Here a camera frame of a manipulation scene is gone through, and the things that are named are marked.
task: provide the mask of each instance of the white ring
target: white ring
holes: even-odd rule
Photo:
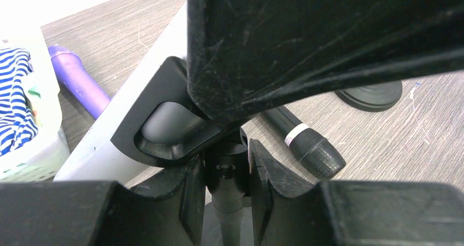
[[[305,129],[309,128],[306,124],[301,123],[300,125],[294,127],[285,137],[285,144],[290,147],[290,143],[296,138],[300,133],[302,133]]]

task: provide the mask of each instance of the striped cloth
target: striped cloth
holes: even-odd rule
[[[24,48],[0,49],[0,156],[22,147],[38,129],[21,86],[32,72]]]

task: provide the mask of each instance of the purple plastic handle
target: purple plastic handle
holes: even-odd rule
[[[75,53],[61,46],[50,46],[48,53],[58,82],[68,88],[90,115],[97,119],[111,101],[110,97],[87,74]]]

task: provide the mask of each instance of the laundry basket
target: laundry basket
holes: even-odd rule
[[[60,88],[40,27],[14,21],[0,25],[0,49],[12,46],[23,47],[30,53],[33,72],[22,85],[40,123],[32,140],[0,156],[0,181],[43,181],[53,177],[69,157],[61,128]]]

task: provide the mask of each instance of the wooden floor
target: wooden floor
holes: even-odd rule
[[[42,29],[48,45],[76,52],[90,75],[114,96],[184,2],[113,0]],[[402,100],[375,114],[351,108],[333,93],[288,107],[344,156],[347,166],[338,179],[439,181],[464,190],[463,87],[462,72],[404,81]],[[63,128],[73,149],[93,119],[66,89],[60,102]],[[314,180],[261,120],[251,121],[245,130],[277,159]]]

